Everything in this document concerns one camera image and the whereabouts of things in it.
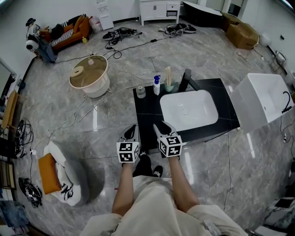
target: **black countertop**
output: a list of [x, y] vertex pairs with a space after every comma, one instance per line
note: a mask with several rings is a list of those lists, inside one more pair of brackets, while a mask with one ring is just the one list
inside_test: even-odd
[[[218, 112], [218, 120], [216, 123], [211, 125], [177, 132], [181, 136], [182, 141], [189, 142], [199, 139], [202, 141], [208, 141], [232, 129], [240, 127], [235, 109], [221, 79], [203, 79], [195, 81], [201, 89], [206, 90], [211, 94]], [[153, 124], [156, 124], [160, 129], [160, 123], [162, 120], [164, 120], [160, 99], [163, 95], [170, 93], [165, 91], [163, 84], [160, 86], [160, 94], [158, 96], [154, 94], [153, 86], [147, 86], [145, 89], [145, 98], [139, 99], [136, 95], [136, 89], [133, 89], [133, 95], [135, 100], [141, 145], [143, 149], [151, 150], [157, 148], [157, 136], [153, 130]], [[192, 90], [193, 89], [190, 86], [188, 86], [186, 89], [186, 91]], [[171, 93], [177, 92], [178, 84], [175, 85]]]

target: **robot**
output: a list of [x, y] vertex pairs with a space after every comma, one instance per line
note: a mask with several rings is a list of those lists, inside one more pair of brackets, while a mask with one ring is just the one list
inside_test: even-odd
[[35, 21], [36, 19], [30, 18], [26, 23], [26, 27], [28, 27], [26, 48], [30, 52], [40, 55], [44, 62], [54, 63], [57, 56], [53, 53], [51, 46], [46, 40], [40, 38], [39, 31], [44, 30], [41, 30], [39, 25], [34, 24]]

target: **drawer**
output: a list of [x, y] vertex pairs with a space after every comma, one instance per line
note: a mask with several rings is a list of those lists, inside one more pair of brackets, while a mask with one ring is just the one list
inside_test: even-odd
[[178, 10], [179, 10], [179, 4], [167, 3], [167, 11], [178, 11]]

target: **small cup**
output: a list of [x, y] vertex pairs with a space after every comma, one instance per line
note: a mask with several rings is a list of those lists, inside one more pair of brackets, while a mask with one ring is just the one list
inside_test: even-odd
[[138, 98], [144, 98], [146, 96], [146, 89], [143, 86], [136, 88], [136, 94]]
[[172, 90], [173, 90], [173, 88], [174, 88], [174, 85], [175, 85], [175, 81], [174, 81], [174, 79], [171, 79], [171, 86], [168, 86], [167, 85], [167, 79], [165, 79], [165, 81], [164, 81], [164, 85], [165, 85], [165, 90], [166, 90], [166, 92], [171, 92]]

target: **orange sofa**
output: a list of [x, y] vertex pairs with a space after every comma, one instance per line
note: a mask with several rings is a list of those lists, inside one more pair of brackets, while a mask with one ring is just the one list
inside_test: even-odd
[[[78, 40], [81, 40], [83, 37], [84, 38], [88, 37], [89, 32], [90, 32], [89, 18], [84, 17], [84, 19], [82, 20], [81, 23], [77, 21], [76, 24], [78, 24], [79, 26], [76, 26], [76, 25], [73, 26], [73, 24], [70, 24], [70, 25], [64, 27], [64, 33], [69, 31], [69, 30], [72, 30], [74, 28], [77, 28], [77, 32], [73, 33], [73, 35], [70, 38], [68, 38], [68, 39], [54, 45], [52, 47], [53, 51], [55, 51], [55, 52], [60, 51], [65, 46], [67, 46], [67, 45], [69, 45], [71, 43], [74, 43], [74, 42], [76, 42]], [[43, 38], [48, 43], [51, 41], [51, 37], [50, 37], [49, 33], [43, 33], [43, 34], [40, 34], [40, 35], [43, 36]]]

